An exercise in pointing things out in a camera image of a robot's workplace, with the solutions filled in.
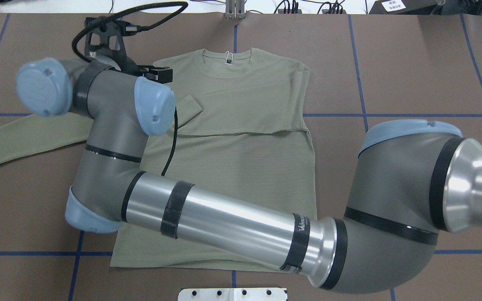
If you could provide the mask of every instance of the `white label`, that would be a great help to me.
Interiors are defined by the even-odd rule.
[[[387,12],[398,11],[398,10],[403,10],[404,8],[407,8],[407,6],[405,6],[403,4],[403,1],[401,0],[391,0],[391,1],[382,2],[382,6],[384,6],[384,9]]]

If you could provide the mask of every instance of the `shirt sleeve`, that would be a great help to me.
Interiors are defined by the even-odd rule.
[[[29,115],[0,126],[0,164],[86,141],[91,126],[92,119],[73,113]]]

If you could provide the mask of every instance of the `metal bracket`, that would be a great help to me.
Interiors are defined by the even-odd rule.
[[[285,288],[183,289],[178,301],[287,301]]]
[[[245,19],[245,1],[244,0],[226,0],[226,19]]]

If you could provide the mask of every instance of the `coiled black cable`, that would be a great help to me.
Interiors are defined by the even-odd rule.
[[[167,22],[168,20],[176,17],[177,15],[179,15],[182,11],[184,11],[187,6],[189,4],[187,4],[187,2],[161,2],[161,3],[151,3],[151,4],[145,4],[145,5],[140,5],[140,6],[136,6],[134,8],[128,8],[127,10],[123,10],[121,12],[117,12],[113,15],[110,15],[109,17],[100,17],[100,18],[97,18],[96,20],[92,21],[90,24],[86,25],[86,27],[80,31],[77,36],[75,36],[75,38],[73,38],[72,40],[72,50],[73,52],[75,53],[75,55],[77,55],[80,59],[83,59],[84,61],[90,63],[91,59],[89,59],[88,57],[85,57],[82,53],[79,52],[79,50],[77,49],[77,44],[78,42],[84,37],[86,36],[87,33],[89,33],[91,30],[95,29],[95,28],[98,28],[100,27],[101,25],[105,25],[111,21],[114,21],[118,18],[121,18],[121,17],[124,17],[125,15],[129,15],[131,13],[134,13],[134,12],[138,12],[138,11],[141,11],[141,10],[147,10],[147,9],[151,9],[151,8],[170,8],[170,7],[173,7],[173,6],[181,6],[178,10],[176,10],[175,12],[171,13],[170,15],[167,15],[166,17],[164,17],[163,19],[161,19],[160,21],[156,22],[156,23],[153,23],[152,25],[149,25],[149,26],[137,26],[137,32],[144,32],[144,31],[148,31],[150,29],[153,29],[165,22]]]

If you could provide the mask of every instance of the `silver aluminum tube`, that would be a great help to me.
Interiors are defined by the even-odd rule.
[[[128,201],[128,223],[160,231],[175,184],[164,177],[142,175]],[[278,270],[286,261],[295,226],[293,214],[193,186],[182,209],[177,236]],[[307,275],[314,286],[321,286],[329,275],[336,235],[333,219],[310,221],[310,238],[300,273]]]
[[[449,165],[444,219],[450,232],[482,227],[482,146],[474,139],[459,145]]]

